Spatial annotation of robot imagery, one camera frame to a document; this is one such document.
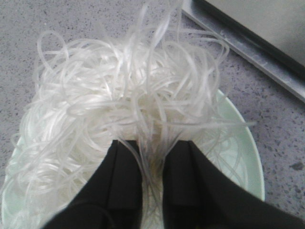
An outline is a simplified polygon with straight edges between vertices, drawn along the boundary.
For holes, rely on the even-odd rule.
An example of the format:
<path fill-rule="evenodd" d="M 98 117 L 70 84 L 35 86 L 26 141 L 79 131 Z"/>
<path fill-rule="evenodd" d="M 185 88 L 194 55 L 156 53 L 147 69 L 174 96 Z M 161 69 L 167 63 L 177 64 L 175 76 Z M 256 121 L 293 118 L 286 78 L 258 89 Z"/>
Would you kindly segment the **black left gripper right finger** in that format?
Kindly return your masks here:
<path fill-rule="evenodd" d="M 167 229 L 303 229 L 304 223 L 243 188 L 217 169 L 192 141 L 178 141 L 163 171 Z"/>

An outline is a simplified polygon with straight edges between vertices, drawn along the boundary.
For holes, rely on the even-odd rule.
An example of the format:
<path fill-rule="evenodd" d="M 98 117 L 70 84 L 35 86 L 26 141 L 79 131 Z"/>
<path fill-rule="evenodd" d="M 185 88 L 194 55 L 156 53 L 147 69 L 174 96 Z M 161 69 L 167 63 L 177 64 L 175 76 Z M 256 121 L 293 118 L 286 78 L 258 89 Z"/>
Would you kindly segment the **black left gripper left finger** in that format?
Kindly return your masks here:
<path fill-rule="evenodd" d="M 46 229 L 138 229 L 142 176 L 129 149 L 114 140 L 106 157 L 70 204 Z"/>

